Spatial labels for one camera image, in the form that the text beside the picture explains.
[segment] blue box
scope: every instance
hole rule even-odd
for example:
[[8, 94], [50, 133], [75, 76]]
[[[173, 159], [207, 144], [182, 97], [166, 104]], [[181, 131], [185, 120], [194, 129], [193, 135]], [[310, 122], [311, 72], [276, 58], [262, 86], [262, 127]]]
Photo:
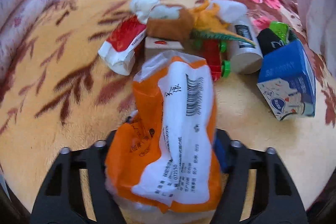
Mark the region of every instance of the blue box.
[[299, 39], [264, 56], [257, 86], [278, 120], [315, 116], [315, 76]]

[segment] blue logo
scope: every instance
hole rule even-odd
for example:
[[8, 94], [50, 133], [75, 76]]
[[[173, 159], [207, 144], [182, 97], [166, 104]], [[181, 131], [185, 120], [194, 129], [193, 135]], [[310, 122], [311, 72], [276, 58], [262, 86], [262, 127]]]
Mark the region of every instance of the blue logo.
[[282, 112], [283, 108], [286, 105], [286, 102], [283, 99], [276, 98], [271, 100], [271, 105], [274, 107], [276, 110]]

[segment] floral blanket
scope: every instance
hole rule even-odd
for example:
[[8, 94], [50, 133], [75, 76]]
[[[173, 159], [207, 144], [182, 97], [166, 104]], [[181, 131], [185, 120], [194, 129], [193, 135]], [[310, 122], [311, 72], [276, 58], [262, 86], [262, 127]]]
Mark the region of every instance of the floral blanket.
[[[129, 1], [61, 0], [38, 18], [17, 52], [0, 92], [0, 163], [30, 211], [60, 148], [87, 148], [104, 139], [135, 108], [132, 76], [116, 75], [97, 55], [108, 34], [130, 15]], [[161, 1], [192, 8], [203, 0]], [[270, 20], [295, 29], [318, 81], [316, 117], [279, 122], [256, 86], [257, 75], [231, 74], [215, 84], [217, 127], [247, 147], [275, 147], [308, 208], [336, 166], [336, 82], [306, 46], [294, 5], [235, 1], [247, 5], [256, 31]], [[250, 185], [243, 216], [251, 209], [253, 179]], [[94, 219], [87, 185], [83, 189]]]

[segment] red oval logo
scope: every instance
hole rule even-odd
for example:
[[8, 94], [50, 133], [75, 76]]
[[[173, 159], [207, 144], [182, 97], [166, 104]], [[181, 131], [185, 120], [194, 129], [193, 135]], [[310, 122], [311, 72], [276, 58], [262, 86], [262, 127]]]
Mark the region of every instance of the red oval logo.
[[163, 40], [158, 40], [158, 41], [155, 41], [154, 44], [158, 44], [158, 45], [166, 45], [167, 42], [166, 42], [166, 41], [163, 41]]

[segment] barcode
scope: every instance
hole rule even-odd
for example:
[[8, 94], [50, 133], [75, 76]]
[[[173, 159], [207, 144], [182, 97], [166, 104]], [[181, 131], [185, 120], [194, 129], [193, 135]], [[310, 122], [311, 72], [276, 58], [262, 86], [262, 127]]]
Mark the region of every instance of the barcode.
[[189, 76], [185, 75], [187, 80], [187, 107], [186, 115], [194, 116], [201, 114], [202, 103], [202, 91], [203, 91], [203, 77], [199, 77], [196, 80], [189, 79]]

